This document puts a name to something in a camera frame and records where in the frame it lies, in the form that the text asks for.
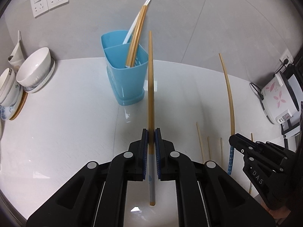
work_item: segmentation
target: countertop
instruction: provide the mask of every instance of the countertop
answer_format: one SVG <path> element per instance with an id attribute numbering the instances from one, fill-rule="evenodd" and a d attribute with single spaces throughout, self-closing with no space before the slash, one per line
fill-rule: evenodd
<path id="1" fill-rule="evenodd" d="M 209 136 L 211 159 L 229 158 L 230 117 L 223 73 L 179 63 L 154 62 L 155 126 L 162 138 L 193 161 L 203 162 L 196 128 Z M 229 76 L 236 133 L 283 145 L 281 127 L 271 124 L 249 82 Z M 128 150 L 147 128 L 145 97 L 120 106 L 110 87 L 104 58 L 62 60 L 50 81 L 29 94 L 19 116 L 4 124 L 0 143 L 0 188 L 27 219 L 89 161 L 105 163 Z M 235 150 L 232 177 L 245 189 L 243 155 Z M 124 226 L 178 226 L 175 182 L 156 182 L 149 206 L 148 182 L 128 182 Z"/>

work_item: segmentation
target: white wall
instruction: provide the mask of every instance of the white wall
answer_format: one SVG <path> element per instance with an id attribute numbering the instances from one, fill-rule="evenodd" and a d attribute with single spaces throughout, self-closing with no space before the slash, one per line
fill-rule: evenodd
<path id="1" fill-rule="evenodd" d="M 21 30 L 27 55 L 47 46 L 60 60 L 103 57 L 100 36 L 127 30 L 144 1 L 70 0 L 35 19 L 30 0 L 12 0 L 4 19 L 14 43 Z M 270 80 L 286 48 L 295 55 L 303 42 L 303 21 L 290 0 L 152 0 L 145 49 L 148 30 L 156 60 L 222 71 L 221 52 L 229 74 L 259 84 Z"/>
<path id="2" fill-rule="evenodd" d="M 0 74 L 7 68 L 10 64 L 7 58 L 14 49 L 13 41 L 9 35 L 9 30 L 7 28 L 5 18 L 2 16 L 0 18 Z"/>

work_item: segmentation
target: wooden chopstick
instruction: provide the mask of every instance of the wooden chopstick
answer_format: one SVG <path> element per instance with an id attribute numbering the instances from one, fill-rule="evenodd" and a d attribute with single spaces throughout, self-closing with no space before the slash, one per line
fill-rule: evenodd
<path id="1" fill-rule="evenodd" d="M 137 28 L 138 28 L 138 25 L 139 25 L 140 21 L 142 20 L 143 9 L 144 9 L 144 5 L 140 9 L 139 17 L 138 17 L 136 26 L 134 28 L 134 34 L 137 31 Z M 134 52 L 134 34 L 133 34 L 133 37 L 131 39 L 131 43 L 130 43 L 129 48 L 128 48 L 128 54 L 127 54 L 126 63 L 125 63 L 125 65 L 128 66 L 128 67 L 131 66 L 131 58 L 132 58 L 132 54 Z"/>
<path id="2" fill-rule="evenodd" d="M 252 133 L 250 133 L 250 136 L 251 136 L 251 141 L 253 142 L 254 141 L 254 138 L 252 136 Z M 248 193 L 251 195 L 251 190 L 252 190 L 252 182 L 250 182 L 250 185 L 249 185 L 249 191 Z"/>
<path id="3" fill-rule="evenodd" d="M 140 15 L 139 15 L 138 21 L 136 23 L 136 27 L 134 29 L 134 34 L 133 34 L 133 37 L 131 39 L 131 43 L 130 43 L 130 46 L 128 49 L 128 54 L 127 54 L 126 64 L 125 64 L 128 67 L 134 66 L 134 61 L 135 61 L 137 50 L 138 50 L 139 39 L 140 39 L 146 12 L 147 12 L 147 6 L 143 5 L 140 10 Z"/>
<path id="4" fill-rule="evenodd" d="M 147 6 L 150 3 L 150 1 L 151 0 L 146 0 L 146 2 L 144 3 L 144 5 Z M 139 15 L 140 15 L 140 11 L 137 14 L 136 18 L 134 19 L 134 22 L 131 24 L 131 28 L 129 28 L 128 33 L 126 34 L 126 37 L 125 37 L 125 39 L 124 39 L 124 41 L 123 41 L 122 44 L 126 44 L 128 42 L 128 40 L 129 40 L 129 38 L 131 37 L 131 34 L 133 33 L 134 28 L 136 27 Z"/>
<path id="5" fill-rule="evenodd" d="M 202 141 L 201 131 L 200 131 L 200 127 L 199 127 L 198 122 L 196 122 L 196 126 L 197 126 L 197 130 L 198 130 L 198 136 L 199 136 L 199 142 L 200 142 L 200 147 L 201 147 L 202 159 L 203 159 L 203 163 L 205 163 L 206 158 L 205 158 L 205 154 L 204 154 L 204 151 L 203 151 L 203 141 Z"/>
<path id="6" fill-rule="evenodd" d="M 156 204 L 155 190 L 155 93 L 154 60 L 152 50 L 152 31 L 148 33 L 148 170 L 149 170 L 149 204 Z"/>
<path id="7" fill-rule="evenodd" d="M 220 138 L 220 144 L 221 144 L 221 168 L 223 168 L 223 139 Z"/>
<path id="8" fill-rule="evenodd" d="M 154 63 L 152 49 L 152 32 L 148 33 L 148 151 L 154 153 L 155 100 L 154 100 Z"/>
<path id="9" fill-rule="evenodd" d="M 140 24 L 138 25 L 138 29 L 137 29 L 137 35 L 134 35 L 135 43 L 134 43 L 134 52 L 133 52 L 132 58 L 131 58 L 131 67 L 134 67 L 134 64 L 135 64 L 135 59 L 136 59 L 137 50 L 138 50 L 138 46 L 139 46 L 139 40 L 140 40 L 140 36 L 141 36 L 141 32 L 142 32 L 146 12 L 147 12 L 147 6 L 144 6 L 143 16 L 142 16 L 142 19 L 140 21 Z"/>
<path id="10" fill-rule="evenodd" d="M 223 68 L 223 72 L 224 72 L 224 77 L 225 77 L 225 82 L 226 82 L 226 87 L 227 87 L 227 94 L 228 94 L 229 113 L 230 113 L 230 135 L 234 135 L 235 134 L 234 104 L 232 102 L 232 96 L 231 96 L 231 89 L 230 89 L 229 79 L 228 79 L 227 71 L 226 71 L 225 64 L 224 64 L 224 61 L 223 61 L 221 53 L 219 53 L 219 57 L 220 57 L 222 68 Z"/>
<path id="11" fill-rule="evenodd" d="M 207 137 L 207 144 L 209 147 L 209 136 Z M 210 147 L 209 147 L 209 160 L 212 160 L 212 156 L 210 155 Z"/>

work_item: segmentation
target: screw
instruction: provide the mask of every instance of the screw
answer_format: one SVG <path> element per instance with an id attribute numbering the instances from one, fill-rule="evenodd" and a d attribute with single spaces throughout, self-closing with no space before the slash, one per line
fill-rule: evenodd
<path id="1" fill-rule="evenodd" d="M 206 166 L 209 167 L 209 168 L 215 168 L 216 167 L 216 163 L 213 162 L 213 161 L 208 161 L 206 163 Z"/>
<path id="2" fill-rule="evenodd" d="M 96 162 L 91 161 L 90 163 L 87 164 L 88 169 L 94 169 L 97 166 Z"/>
<path id="3" fill-rule="evenodd" d="M 177 157 L 180 156 L 180 154 L 179 154 L 177 151 L 172 151 L 172 152 L 170 153 L 170 155 L 171 155 L 171 157 L 174 157 L 174 158 L 177 158 Z"/>
<path id="4" fill-rule="evenodd" d="M 127 151 L 127 152 L 125 152 L 125 153 L 123 154 L 123 156 L 124 156 L 125 158 L 131 158 L 131 157 L 133 156 L 133 153 Z"/>

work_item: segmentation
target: stacked bowls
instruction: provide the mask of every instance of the stacked bowls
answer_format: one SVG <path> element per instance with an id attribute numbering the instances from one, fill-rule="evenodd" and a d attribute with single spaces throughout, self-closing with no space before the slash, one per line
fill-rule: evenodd
<path id="1" fill-rule="evenodd" d="M 9 107 L 16 103 L 20 94 L 16 74 L 11 68 L 7 68 L 0 76 L 0 105 Z"/>

